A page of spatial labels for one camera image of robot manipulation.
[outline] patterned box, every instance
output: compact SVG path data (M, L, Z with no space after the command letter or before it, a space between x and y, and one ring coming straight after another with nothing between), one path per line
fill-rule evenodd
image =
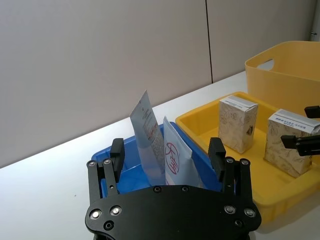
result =
M280 109L268 119L264 159L297 178L308 171L311 156L300 156L296 149L285 148L281 136L302 138L319 133L319 121Z
M219 102L219 133L224 145L242 154L254 140L258 104L236 96Z

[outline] yellow tray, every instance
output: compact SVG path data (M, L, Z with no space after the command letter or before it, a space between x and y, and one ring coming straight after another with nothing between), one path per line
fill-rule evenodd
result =
M227 156L236 160L250 160L253 200L262 216L262 223L265 224L320 189L320 167L313 162L308 172L294 178L265 161L267 120L278 109L243 92L235 92L232 95L258 104L252 148L243 154L227 146L225 149ZM218 136L220 99L191 110L175 120L206 153L210 138Z

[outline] yellow storage basket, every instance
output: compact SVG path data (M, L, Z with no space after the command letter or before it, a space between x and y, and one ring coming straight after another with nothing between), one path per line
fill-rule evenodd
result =
M273 60L272 69L259 65ZM320 42L287 41L245 62L248 93L277 108L305 115L320 105Z

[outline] basket handle hole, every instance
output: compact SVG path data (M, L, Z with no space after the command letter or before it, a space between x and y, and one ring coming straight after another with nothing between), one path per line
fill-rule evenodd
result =
M256 68L270 71L274 67L274 65L275 65L275 61L271 58L268 61L258 65Z

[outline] gray wall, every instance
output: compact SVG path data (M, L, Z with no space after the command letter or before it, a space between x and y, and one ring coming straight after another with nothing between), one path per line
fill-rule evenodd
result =
M213 81L285 41L309 40L316 0L207 0Z
M310 40L320 42L320 1L317 0L316 2L317 3L312 25L312 31L316 33L316 35L311 36Z
M0 166L211 83L204 0L1 0L0 36Z

